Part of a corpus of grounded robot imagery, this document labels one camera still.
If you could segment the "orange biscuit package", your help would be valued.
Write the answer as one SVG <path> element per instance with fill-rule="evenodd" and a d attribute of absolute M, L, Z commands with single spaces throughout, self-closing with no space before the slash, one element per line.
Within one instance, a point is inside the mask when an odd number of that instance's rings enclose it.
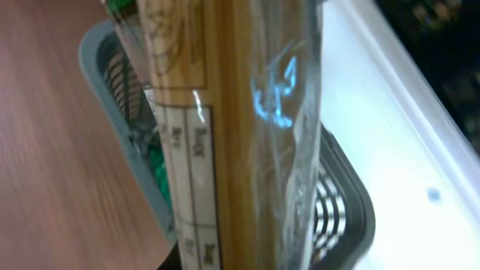
<path fill-rule="evenodd" d="M 320 146 L 315 1 L 106 1 L 131 39 L 177 239 L 163 269 L 309 269 Z"/>

